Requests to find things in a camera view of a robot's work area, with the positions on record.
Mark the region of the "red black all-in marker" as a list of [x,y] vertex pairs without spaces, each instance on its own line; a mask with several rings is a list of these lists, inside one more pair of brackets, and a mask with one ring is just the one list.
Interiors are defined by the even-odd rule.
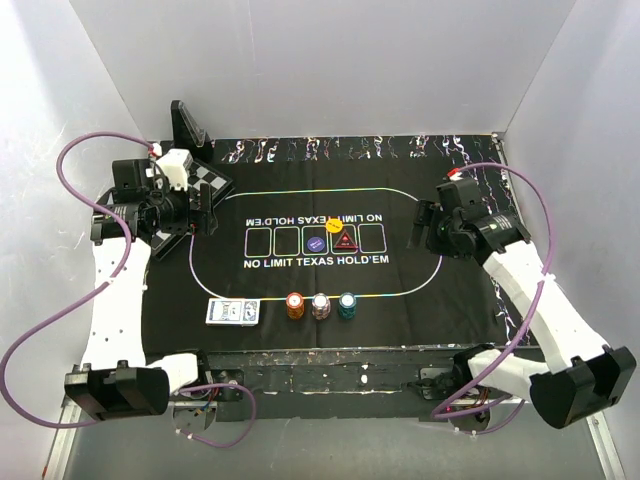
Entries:
[[356,251],[358,249],[358,245],[353,239],[353,237],[349,234],[348,231],[343,230],[337,237],[333,248],[336,251]]

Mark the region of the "yellow big blind button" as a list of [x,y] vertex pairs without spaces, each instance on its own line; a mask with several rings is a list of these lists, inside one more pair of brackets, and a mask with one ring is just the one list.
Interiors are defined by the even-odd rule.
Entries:
[[325,223],[325,228],[329,233],[338,234],[343,230],[344,224],[339,218],[329,218]]

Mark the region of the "green poker chip stack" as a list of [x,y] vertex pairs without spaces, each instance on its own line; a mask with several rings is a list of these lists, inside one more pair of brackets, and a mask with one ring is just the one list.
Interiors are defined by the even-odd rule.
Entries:
[[352,319],[356,314],[357,299],[354,294],[344,292],[338,299],[339,316],[345,320]]

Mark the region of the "blue small blind button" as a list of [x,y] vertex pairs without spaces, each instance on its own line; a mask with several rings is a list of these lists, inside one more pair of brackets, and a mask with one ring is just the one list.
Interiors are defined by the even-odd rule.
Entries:
[[326,251],[326,240],[319,236],[311,236],[305,244],[307,254],[324,254]]

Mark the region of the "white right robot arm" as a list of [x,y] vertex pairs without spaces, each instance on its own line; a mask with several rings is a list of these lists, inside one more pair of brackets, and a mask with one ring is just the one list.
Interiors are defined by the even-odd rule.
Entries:
[[455,355],[456,391],[433,410],[433,418],[462,416],[453,402],[486,388],[531,403],[556,429],[620,401],[637,367],[635,357],[626,347],[611,347],[587,324],[516,216],[491,214],[477,202],[447,207],[421,200],[413,223],[414,235],[426,238],[429,251],[476,260],[522,316],[504,349],[481,344]]

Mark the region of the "orange poker chip stack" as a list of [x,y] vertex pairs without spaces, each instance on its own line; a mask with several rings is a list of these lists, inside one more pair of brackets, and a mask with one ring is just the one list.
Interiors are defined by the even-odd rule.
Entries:
[[285,300],[287,316],[299,320],[305,312],[304,297],[298,292],[291,292]]

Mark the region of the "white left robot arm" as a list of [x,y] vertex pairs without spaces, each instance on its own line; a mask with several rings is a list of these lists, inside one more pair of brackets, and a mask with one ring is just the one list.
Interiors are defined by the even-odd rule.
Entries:
[[189,207],[181,191],[117,183],[98,201],[90,240],[99,294],[80,365],[64,381],[66,395],[95,421],[160,415],[180,390],[193,400],[213,386],[197,353],[149,362],[142,307],[151,241],[157,232],[185,233]]

